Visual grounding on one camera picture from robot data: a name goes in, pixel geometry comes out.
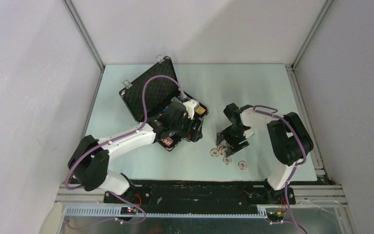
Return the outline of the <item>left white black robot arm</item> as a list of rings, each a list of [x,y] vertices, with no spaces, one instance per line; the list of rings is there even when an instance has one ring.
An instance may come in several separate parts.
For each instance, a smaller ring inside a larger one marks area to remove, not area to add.
[[[110,168],[113,161],[134,149],[172,136],[197,141],[202,124],[196,112],[199,107],[199,102],[194,99],[184,103],[172,102],[127,132],[100,139],[85,136],[68,162],[70,174],[87,192],[103,189],[114,193],[123,203],[131,202],[133,185],[123,173]]]

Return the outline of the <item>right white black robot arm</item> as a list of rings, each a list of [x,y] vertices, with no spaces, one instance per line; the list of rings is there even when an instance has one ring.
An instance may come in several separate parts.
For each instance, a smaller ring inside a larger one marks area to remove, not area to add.
[[[283,198],[282,189],[289,185],[296,168],[304,164],[314,143],[299,115],[289,112],[281,115],[278,110],[263,105],[235,103],[227,105],[224,115],[231,125],[216,134],[216,146],[220,155],[230,157],[249,146],[248,139],[257,129],[269,134],[277,162],[267,177],[269,187],[264,190],[264,199],[271,204]]]

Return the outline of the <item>black poker set case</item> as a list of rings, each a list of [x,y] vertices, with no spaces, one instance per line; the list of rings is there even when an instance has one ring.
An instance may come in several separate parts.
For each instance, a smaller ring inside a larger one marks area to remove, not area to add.
[[[133,118],[139,123],[146,122],[155,133],[161,126],[161,123],[156,120],[156,115],[172,103],[173,97],[177,98],[182,93],[186,94],[189,99],[195,99],[180,87],[172,59],[169,56],[160,58],[156,64],[134,81],[125,81],[124,84],[126,87],[119,94]],[[203,115],[194,113],[191,124],[196,121],[203,122],[208,114],[208,108],[201,103],[200,105],[206,108],[206,112]],[[156,137],[154,141],[167,151],[172,151],[183,140],[189,141],[178,135],[169,137],[174,140],[171,148],[166,148],[161,141],[157,141]]]

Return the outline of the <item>white red chip stack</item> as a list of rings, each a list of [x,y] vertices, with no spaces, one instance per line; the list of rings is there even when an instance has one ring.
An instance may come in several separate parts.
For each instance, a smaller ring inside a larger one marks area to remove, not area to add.
[[[231,157],[232,151],[229,147],[226,145],[218,145],[216,148],[213,148],[210,150],[210,155],[212,157],[221,157],[222,161],[225,165],[230,165],[233,162],[233,159]],[[238,167],[240,170],[246,170],[248,168],[247,162],[244,160],[241,160],[238,162]]]

